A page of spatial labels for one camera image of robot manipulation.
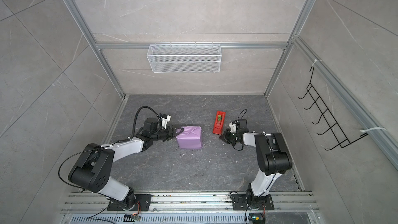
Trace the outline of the red tape dispenser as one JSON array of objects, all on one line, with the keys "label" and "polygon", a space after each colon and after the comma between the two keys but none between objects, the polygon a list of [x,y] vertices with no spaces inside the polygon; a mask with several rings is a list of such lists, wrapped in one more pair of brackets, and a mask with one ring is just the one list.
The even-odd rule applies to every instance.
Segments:
[{"label": "red tape dispenser", "polygon": [[213,127],[213,134],[221,135],[223,133],[223,125],[226,113],[223,111],[217,111],[216,119]]}]

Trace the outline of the pink wrapping paper sheet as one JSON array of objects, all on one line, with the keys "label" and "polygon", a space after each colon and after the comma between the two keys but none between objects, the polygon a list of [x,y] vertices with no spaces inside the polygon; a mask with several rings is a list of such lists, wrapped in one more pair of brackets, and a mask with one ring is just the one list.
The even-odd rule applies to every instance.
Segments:
[{"label": "pink wrapping paper sheet", "polygon": [[180,149],[201,149],[202,128],[199,126],[182,127],[184,131],[176,136],[177,143]]}]

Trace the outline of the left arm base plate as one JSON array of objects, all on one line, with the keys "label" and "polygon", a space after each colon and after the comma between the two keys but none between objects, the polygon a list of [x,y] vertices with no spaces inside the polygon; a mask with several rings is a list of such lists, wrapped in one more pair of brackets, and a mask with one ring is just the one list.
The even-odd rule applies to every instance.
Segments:
[{"label": "left arm base plate", "polygon": [[108,211],[148,211],[151,203],[152,195],[150,194],[138,194],[138,195],[128,195],[125,200],[117,201],[111,199]]}]

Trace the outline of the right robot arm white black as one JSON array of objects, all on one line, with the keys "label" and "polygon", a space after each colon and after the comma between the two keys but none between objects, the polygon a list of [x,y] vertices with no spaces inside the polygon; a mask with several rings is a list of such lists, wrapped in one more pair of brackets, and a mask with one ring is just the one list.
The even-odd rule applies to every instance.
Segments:
[{"label": "right robot arm white black", "polygon": [[259,209],[273,210],[270,190],[277,179],[292,169],[293,160],[281,133],[250,132],[247,120],[237,119],[230,123],[220,136],[227,144],[256,149],[259,171],[248,185],[244,194],[232,191],[229,197],[234,210]]}]

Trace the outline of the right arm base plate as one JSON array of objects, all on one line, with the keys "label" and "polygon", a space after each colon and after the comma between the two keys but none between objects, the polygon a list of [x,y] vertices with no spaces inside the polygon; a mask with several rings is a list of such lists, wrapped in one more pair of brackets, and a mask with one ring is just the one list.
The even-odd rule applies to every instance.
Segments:
[{"label": "right arm base plate", "polygon": [[255,197],[232,192],[229,194],[229,197],[232,201],[232,206],[235,211],[243,211],[249,209],[262,209],[266,211],[273,211],[275,209],[271,195]]}]

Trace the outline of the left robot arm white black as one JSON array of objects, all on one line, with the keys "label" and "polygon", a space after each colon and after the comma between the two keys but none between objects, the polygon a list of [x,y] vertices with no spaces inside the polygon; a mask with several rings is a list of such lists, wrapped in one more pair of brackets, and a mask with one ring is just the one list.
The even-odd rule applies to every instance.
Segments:
[{"label": "left robot arm white black", "polygon": [[183,127],[167,125],[166,121],[165,118],[148,118],[136,134],[125,140],[106,145],[87,145],[68,175],[69,182],[125,206],[133,204],[134,189],[111,177],[113,164],[147,150],[155,141],[166,142],[182,134]]}]

